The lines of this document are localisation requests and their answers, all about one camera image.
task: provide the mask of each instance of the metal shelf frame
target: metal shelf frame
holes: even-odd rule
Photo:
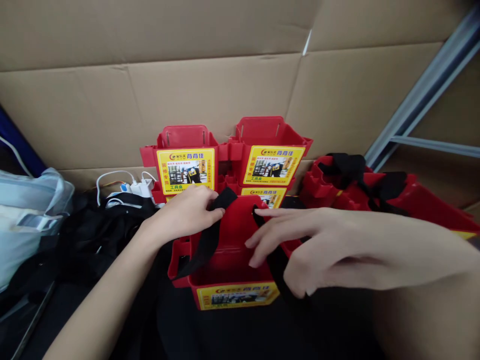
[[[365,155],[375,172],[400,144],[480,158],[480,147],[409,134],[480,49],[480,3],[462,20]]]

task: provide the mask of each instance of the yellow label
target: yellow label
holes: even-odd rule
[[[252,146],[245,184],[288,185],[304,154],[304,147]]]
[[[158,150],[156,155],[164,195],[181,193],[190,185],[214,189],[214,149]]]
[[[462,239],[465,239],[465,240],[473,238],[474,236],[477,235],[474,232],[466,232],[466,231],[452,231],[452,233],[457,234],[459,237],[461,237]]]
[[[196,292],[201,310],[270,305],[279,295],[274,282],[204,287]]]
[[[280,207],[287,189],[284,187],[244,187],[241,195],[258,195],[270,209]]]

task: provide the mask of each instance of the red plastic tool box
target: red plastic tool box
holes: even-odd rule
[[[245,241],[258,229],[252,216],[254,205],[267,208],[259,196],[238,197],[221,220],[213,257],[194,273],[179,279],[176,277],[180,259],[194,256],[201,234],[173,242],[168,277],[176,288],[191,288],[199,310],[265,306],[279,295],[266,262],[259,268],[249,266],[253,250],[245,247]],[[299,240],[293,240],[282,248],[290,256],[300,244]]]
[[[205,125],[166,126],[156,145],[141,147],[140,154],[143,166],[156,167],[166,196],[193,184],[217,188],[218,162],[222,159],[219,144]]]
[[[384,173],[366,173],[363,181],[374,187],[383,177]],[[345,193],[359,204],[359,210],[370,210],[368,197],[354,184],[350,185]],[[460,209],[448,205],[435,196],[426,187],[417,182],[417,177],[409,174],[403,192],[387,203],[408,212],[412,218],[425,220],[452,230],[464,239],[480,235],[480,226],[472,221],[471,216]]]
[[[282,205],[285,195],[295,184],[295,178],[286,187],[277,186],[240,186],[232,174],[218,177],[218,192],[221,193],[226,187],[232,189],[238,196],[258,195],[270,209],[277,209]]]
[[[345,190],[336,186],[340,183],[341,175],[326,176],[318,167],[318,163],[327,166],[333,165],[331,156],[322,156],[317,159],[311,171],[303,179],[303,189],[300,200],[308,208],[332,207],[345,210],[370,211],[369,197],[357,186],[355,182]],[[374,188],[386,176],[384,173],[373,173],[365,168],[363,181],[370,188]],[[428,189],[417,182],[417,177],[408,174],[405,188],[401,194],[387,203],[407,211],[416,219],[425,220],[447,229],[450,229],[464,239],[480,235],[480,226],[472,221],[471,216],[456,209],[435,196]]]
[[[297,134],[281,116],[244,117],[235,136],[220,148],[241,186],[288,186],[312,140]]]

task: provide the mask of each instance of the cardboard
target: cardboard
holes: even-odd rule
[[[480,147],[479,99],[480,53],[477,53],[409,136]]]
[[[318,3],[4,1],[0,71],[298,53]]]
[[[47,166],[142,165],[167,125],[219,142],[244,116],[285,117],[300,54],[0,73],[0,104]]]
[[[313,138],[308,159],[364,154],[439,51],[441,43],[308,53],[286,118]]]
[[[480,199],[480,159],[400,145],[380,172],[405,171],[448,204],[462,208]]]
[[[309,52],[445,41],[475,0],[323,0]]]

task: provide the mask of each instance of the left hand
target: left hand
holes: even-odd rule
[[[147,239],[159,249],[170,240],[201,232],[224,216],[225,209],[207,210],[218,196],[204,185],[190,185],[145,220],[135,236]]]

